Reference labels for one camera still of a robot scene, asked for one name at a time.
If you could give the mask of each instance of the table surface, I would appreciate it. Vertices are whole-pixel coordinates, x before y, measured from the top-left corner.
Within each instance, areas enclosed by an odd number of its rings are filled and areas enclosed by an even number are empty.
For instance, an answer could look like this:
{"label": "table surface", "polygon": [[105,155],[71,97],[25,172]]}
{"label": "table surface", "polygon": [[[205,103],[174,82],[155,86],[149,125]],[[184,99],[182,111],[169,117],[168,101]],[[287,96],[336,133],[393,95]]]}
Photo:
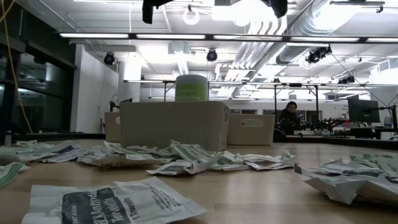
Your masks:
{"label": "table surface", "polygon": [[[81,146],[101,144],[100,140],[77,140]],[[303,167],[318,166],[328,159],[350,154],[396,151],[328,144],[286,144],[273,146],[230,146],[240,154],[276,156],[283,150],[297,156]],[[32,185],[101,186],[113,181],[152,177],[144,169],[100,169],[77,162],[43,164],[30,162],[32,169],[20,172],[0,189],[0,223],[21,223],[29,209]],[[345,205],[302,182],[293,169],[272,171],[204,171],[197,175],[158,176],[184,197],[204,206],[206,214],[176,223],[397,223],[397,207],[355,203]]]}

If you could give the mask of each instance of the person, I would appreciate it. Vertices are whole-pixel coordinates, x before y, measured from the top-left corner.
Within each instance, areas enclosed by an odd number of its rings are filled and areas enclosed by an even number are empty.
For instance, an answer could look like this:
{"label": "person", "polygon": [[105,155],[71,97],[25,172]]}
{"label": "person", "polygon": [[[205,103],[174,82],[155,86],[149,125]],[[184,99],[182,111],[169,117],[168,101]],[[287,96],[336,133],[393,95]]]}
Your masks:
{"label": "person", "polygon": [[286,134],[293,134],[294,131],[301,130],[300,119],[296,115],[297,104],[290,101],[282,114],[279,116],[279,122],[283,123]]}

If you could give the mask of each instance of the ceiling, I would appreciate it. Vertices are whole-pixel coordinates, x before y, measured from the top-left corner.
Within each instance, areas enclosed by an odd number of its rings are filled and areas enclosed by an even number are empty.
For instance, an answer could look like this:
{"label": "ceiling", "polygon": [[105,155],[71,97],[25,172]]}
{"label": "ceiling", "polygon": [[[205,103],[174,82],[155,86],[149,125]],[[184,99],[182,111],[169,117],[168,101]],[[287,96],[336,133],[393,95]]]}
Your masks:
{"label": "ceiling", "polygon": [[[310,1],[289,0],[291,5],[287,13],[287,22],[294,24],[294,18]],[[197,9],[201,12],[199,22],[193,26],[183,21],[183,13],[187,9],[187,4],[184,3],[178,6],[166,4],[164,8],[155,10],[154,22],[150,25],[142,22],[141,4],[105,4],[103,2],[75,2],[74,0],[17,0],[17,2],[60,32],[246,34],[250,27],[249,25],[237,26],[232,21],[214,21],[210,15],[214,8],[214,0],[193,0],[193,6],[198,6]],[[382,13],[376,13],[376,9],[377,7],[361,8],[347,23],[335,30],[333,35],[397,36],[398,5],[386,7]],[[333,16],[339,15],[330,16],[327,22],[333,22],[335,19]],[[94,40],[86,45],[86,49],[91,50],[92,46],[96,48],[99,45],[135,45],[147,62],[147,66],[144,66],[142,70],[144,75],[165,74],[178,69],[177,59],[168,54],[169,42],[164,40]],[[196,51],[194,54],[191,51],[191,55],[187,57],[190,70],[214,72],[217,63],[231,62],[235,59],[242,43],[192,41],[189,44],[191,47],[204,47],[206,50],[216,49],[217,62],[207,62],[205,51]],[[330,55],[311,67],[303,61],[303,57],[299,57],[292,63],[294,66],[288,66],[282,70],[283,79],[287,82],[289,79],[290,82],[299,82],[307,81],[309,77],[312,80],[318,77],[328,78],[351,68],[355,68],[358,77],[366,78],[369,76],[368,69],[377,65],[377,62],[385,61],[386,57],[398,56],[398,46],[388,44],[331,44],[331,49],[344,68]],[[124,60],[127,58],[127,52],[116,52],[116,56]]]}

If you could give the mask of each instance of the box handle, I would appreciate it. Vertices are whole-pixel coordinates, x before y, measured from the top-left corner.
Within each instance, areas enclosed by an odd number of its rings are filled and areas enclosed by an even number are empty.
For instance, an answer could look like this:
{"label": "box handle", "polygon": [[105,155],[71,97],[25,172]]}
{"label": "box handle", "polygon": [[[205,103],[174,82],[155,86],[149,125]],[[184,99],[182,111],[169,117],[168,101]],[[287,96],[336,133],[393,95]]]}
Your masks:
{"label": "box handle", "polygon": [[243,119],[241,124],[244,127],[263,127],[264,121],[261,119]]}

